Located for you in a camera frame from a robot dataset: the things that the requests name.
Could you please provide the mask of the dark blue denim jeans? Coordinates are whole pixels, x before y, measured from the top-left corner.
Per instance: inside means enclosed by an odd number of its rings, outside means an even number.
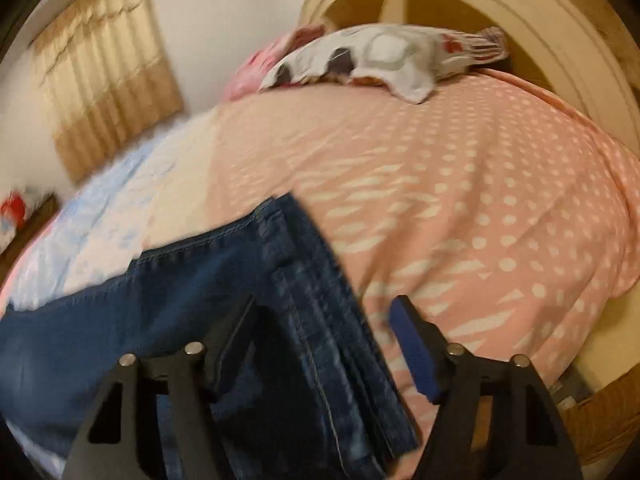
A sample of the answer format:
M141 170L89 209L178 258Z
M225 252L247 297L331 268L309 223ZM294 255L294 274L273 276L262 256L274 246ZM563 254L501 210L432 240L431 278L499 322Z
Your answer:
M363 310L292 195L148 250L126 273L1 321L2 415L66 457L127 352L199 340L244 296L252 342L210 409L240 479L383 479L419 443Z

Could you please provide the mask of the polka dot bed blanket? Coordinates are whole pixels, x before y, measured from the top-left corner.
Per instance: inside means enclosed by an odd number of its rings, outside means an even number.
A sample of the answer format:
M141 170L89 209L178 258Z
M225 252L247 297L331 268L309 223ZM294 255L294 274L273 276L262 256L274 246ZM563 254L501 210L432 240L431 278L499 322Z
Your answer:
M638 157L553 94L489 72L418 105L311 84L176 125L94 176L1 298L39 308L284 192L340 258L423 432L437 410L384 325L393 296L483 356L527 354L553 382L638 283Z

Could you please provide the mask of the dark wooden side cabinet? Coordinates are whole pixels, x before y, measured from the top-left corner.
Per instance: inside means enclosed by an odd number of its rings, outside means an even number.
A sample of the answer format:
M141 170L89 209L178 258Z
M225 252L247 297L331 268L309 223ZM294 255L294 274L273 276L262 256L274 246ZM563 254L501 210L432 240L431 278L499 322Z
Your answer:
M4 284L18 258L23 255L27 246L44 231L54 219L59 209L60 202L58 201L58 196L48 194L42 204L35 209L35 212L25 222L24 226L17 230L16 235L13 237L13 240L9 242L8 246L2 249L0 256L1 284Z

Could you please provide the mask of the red gift bag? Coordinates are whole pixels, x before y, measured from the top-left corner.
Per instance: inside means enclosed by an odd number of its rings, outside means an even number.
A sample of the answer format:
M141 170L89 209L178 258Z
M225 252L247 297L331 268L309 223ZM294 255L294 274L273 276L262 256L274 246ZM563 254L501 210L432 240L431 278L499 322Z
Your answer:
M1 220L15 229L21 229L26 221L27 206L19 192L9 192L1 204Z

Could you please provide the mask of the beige patterned window curtain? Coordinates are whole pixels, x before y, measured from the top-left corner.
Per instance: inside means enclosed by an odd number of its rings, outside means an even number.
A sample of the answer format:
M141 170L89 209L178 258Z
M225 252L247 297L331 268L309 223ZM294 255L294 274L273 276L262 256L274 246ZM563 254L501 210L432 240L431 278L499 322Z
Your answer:
M183 110L150 0L75 0L32 52L53 145L75 184Z

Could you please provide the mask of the white pillow with circles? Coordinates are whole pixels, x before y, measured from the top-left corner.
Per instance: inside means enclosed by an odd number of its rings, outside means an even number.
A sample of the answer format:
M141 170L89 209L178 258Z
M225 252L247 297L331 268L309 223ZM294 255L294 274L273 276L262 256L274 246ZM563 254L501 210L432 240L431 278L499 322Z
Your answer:
M285 55L259 89L332 80L383 86L399 99L420 104L440 80L508 57L506 35L498 27L472 34L418 25L358 25L331 32Z

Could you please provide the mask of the pink floral folded blanket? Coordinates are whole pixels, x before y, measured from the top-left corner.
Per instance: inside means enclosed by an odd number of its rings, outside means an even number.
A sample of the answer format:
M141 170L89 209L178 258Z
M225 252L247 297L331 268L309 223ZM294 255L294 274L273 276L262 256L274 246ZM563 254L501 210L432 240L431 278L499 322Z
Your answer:
M224 86L221 101L233 102L257 93L262 80L282 58L325 33L326 26L321 24L297 27L256 51L231 76Z

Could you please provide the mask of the cream and brown headboard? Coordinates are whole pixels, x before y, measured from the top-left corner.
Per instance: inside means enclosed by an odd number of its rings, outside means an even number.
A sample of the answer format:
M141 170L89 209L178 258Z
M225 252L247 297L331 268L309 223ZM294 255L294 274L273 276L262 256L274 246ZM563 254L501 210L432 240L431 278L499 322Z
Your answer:
M639 105L620 61L570 0L305 0L299 21L329 30L373 22L508 36L511 70L578 108L628 148L639 148Z

